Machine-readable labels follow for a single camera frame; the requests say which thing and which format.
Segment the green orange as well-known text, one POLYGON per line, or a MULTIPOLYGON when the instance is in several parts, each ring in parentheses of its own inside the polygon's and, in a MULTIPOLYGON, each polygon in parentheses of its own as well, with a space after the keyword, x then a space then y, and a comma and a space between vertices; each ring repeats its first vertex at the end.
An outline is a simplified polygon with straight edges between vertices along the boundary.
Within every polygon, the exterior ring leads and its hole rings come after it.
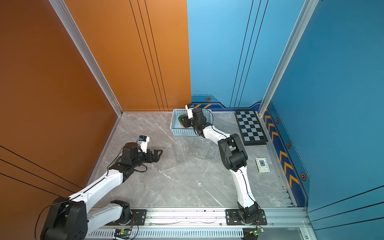
POLYGON ((183 128, 185 127, 185 126, 184 126, 185 117, 186 117, 186 115, 180 115, 180 116, 178 117, 179 123, 180 123, 180 125, 181 125, 183 128))

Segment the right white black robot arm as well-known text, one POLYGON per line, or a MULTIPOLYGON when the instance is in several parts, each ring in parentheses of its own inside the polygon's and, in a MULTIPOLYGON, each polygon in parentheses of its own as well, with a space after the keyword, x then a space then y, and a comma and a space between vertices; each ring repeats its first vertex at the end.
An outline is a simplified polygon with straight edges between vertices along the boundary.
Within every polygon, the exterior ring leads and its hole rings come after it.
POLYGON ((216 143, 224 167, 230 171, 238 196, 241 221, 246 225, 256 224, 262 209, 253 196, 247 173, 248 155, 237 134, 227 134, 218 130, 207 120, 203 110, 193 104, 185 106, 187 114, 178 117, 184 128, 192 127, 196 135, 216 143))

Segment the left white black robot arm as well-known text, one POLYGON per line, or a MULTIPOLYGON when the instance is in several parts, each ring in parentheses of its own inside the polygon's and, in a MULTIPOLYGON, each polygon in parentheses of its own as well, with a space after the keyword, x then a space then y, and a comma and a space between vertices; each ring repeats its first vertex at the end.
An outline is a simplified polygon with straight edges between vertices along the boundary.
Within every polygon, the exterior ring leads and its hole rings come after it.
POLYGON ((86 235, 115 222, 121 226, 137 223, 130 204, 121 200, 94 209, 106 194, 124 183, 138 168, 157 163, 163 150, 148 149, 148 141, 125 144, 107 166, 106 173, 84 189, 67 198, 58 197, 47 206, 49 210, 40 238, 42 240, 83 240, 86 235))

